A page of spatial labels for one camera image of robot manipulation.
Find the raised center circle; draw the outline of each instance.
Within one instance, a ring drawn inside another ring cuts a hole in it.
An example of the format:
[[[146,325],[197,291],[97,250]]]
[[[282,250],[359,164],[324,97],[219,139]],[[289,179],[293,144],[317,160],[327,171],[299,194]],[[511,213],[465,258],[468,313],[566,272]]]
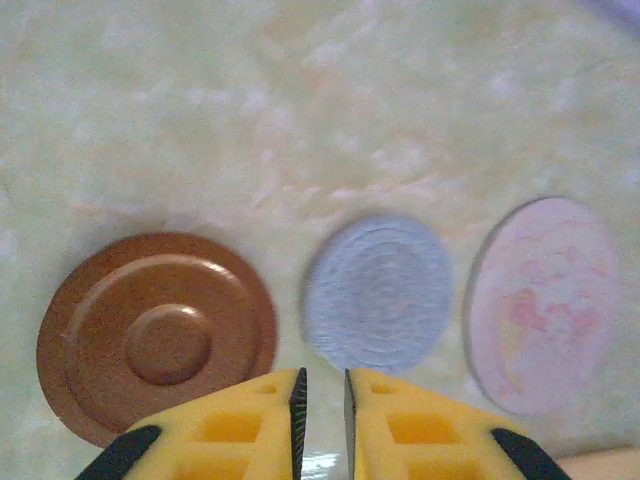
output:
[[[175,385],[193,377],[207,363],[211,326],[192,307],[159,305],[133,322],[124,348],[129,367],[142,380]]]

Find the oval coaster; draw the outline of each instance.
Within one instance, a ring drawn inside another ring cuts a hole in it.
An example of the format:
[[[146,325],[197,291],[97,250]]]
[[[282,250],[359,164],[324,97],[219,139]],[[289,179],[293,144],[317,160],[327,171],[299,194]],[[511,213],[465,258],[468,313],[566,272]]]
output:
[[[308,341],[337,368],[412,368],[446,327],[451,277],[446,251],[421,223],[360,220],[331,238],[312,266]]]
[[[235,253],[187,234],[116,242],[60,286],[38,336],[53,411],[99,446],[139,419],[267,373],[275,312]]]
[[[611,338],[617,260],[603,224],[549,198],[496,229],[469,297],[470,359],[485,392],[513,413],[542,414],[587,384]]]

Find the gray felt disc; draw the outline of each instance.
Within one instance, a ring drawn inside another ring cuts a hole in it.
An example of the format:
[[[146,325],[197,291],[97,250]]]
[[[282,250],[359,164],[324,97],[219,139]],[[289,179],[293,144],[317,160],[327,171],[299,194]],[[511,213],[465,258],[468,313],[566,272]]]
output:
[[[427,227],[368,217],[336,234],[311,268],[307,340],[338,368],[402,372],[444,331],[452,293],[447,253]]]

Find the brown lid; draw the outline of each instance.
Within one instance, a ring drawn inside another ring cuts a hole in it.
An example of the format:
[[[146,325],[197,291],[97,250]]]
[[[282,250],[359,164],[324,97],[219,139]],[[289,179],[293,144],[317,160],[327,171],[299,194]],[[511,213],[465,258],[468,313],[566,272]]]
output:
[[[60,286],[38,337],[53,411],[106,446],[139,419],[271,369],[275,313],[255,271],[210,240],[116,242]]]

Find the marble surface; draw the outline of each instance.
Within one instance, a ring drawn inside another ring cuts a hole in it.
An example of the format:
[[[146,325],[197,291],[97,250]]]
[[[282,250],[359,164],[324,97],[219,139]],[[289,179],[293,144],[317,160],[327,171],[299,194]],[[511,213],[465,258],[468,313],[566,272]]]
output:
[[[413,215],[453,259],[454,319],[406,378],[479,391],[461,303],[485,236],[545,195],[615,235],[613,348],[581,399],[515,417],[554,454],[640,440],[640,43],[569,0],[16,0],[0,3],[0,477],[68,479],[98,452],[35,370],[51,295],[149,230],[244,255],[306,365],[306,478],[346,477],[342,374],[300,337],[300,285],[334,229]]]

